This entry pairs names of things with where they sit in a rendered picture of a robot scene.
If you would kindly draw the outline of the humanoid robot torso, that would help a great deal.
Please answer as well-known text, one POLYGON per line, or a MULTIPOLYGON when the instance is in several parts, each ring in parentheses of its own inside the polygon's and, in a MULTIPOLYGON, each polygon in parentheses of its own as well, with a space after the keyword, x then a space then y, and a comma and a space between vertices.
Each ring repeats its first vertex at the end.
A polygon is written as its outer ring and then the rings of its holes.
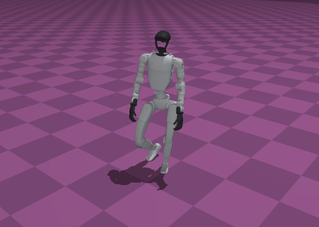
POLYGON ((171 53, 166 56, 158 56, 157 52, 150 53, 148 56, 148 81, 154 92, 153 98, 154 108, 156 110, 168 110, 169 94, 165 93, 173 79, 174 66, 172 64, 171 53))

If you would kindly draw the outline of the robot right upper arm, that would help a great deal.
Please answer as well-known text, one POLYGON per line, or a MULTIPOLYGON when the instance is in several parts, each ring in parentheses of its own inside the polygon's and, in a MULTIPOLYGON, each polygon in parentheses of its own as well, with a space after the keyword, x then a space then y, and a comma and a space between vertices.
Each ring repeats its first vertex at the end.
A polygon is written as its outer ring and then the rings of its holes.
POLYGON ((146 66, 147 66, 146 63, 148 62, 149 55, 150 55, 150 53, 145 53, 145 54, 142 54, 139 58, 136 83, 143 84, 143 82, 144 82, 145 77, 143 77, 143 74, 144 74, 146 66))

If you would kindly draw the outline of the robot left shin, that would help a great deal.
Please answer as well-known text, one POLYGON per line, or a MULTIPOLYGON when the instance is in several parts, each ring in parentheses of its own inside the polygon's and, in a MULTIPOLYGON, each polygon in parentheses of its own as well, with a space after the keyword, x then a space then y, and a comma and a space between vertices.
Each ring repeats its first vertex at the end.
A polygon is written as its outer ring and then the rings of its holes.
POLYGON ((164 147, 163 147, 163 164, 165 162, 167 164, 167 162, 168 162, 168 158, 170 157, 171 150, 172 150, 172 143, 171 144, 164 144, 164 147))

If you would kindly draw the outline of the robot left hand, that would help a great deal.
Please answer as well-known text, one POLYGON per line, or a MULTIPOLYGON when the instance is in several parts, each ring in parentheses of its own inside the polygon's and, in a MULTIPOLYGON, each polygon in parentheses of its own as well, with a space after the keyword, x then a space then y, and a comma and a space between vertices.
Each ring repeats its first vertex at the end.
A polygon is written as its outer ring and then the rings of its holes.
POLYGON ((174 128, 175 131, 180 130, 182 128, 182 124, 183 124, 183 112, 180 111, 180 107, 177 106, 176 108, 176 114, 177 114, 177 119, 174 122, 174 124, 176 124, 177 122, 177 126, 174 128))

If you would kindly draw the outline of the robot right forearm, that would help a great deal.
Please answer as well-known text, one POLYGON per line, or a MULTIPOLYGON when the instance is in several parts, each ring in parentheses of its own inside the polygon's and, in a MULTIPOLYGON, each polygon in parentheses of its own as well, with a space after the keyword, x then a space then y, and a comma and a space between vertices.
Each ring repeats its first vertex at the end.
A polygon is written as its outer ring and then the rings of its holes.
MULTIPOLYGON (((135 80, 134 80, 131 103, 133 102, 133 99, 134 99, 134 98, 136 98, 136 99, 138 100, 138 97, 139 97, 139 94, 140 94, 141 85, 140 85, 140 84, 137 84, 137 83, 136 83, 136 80, 137 80, 137 75, 136 75, 135 80)), ((139 100, 138 100, 138 101, 139 101, 139 100)), ((138 103, 138 101, 137 101, 137 103, 138 103)))

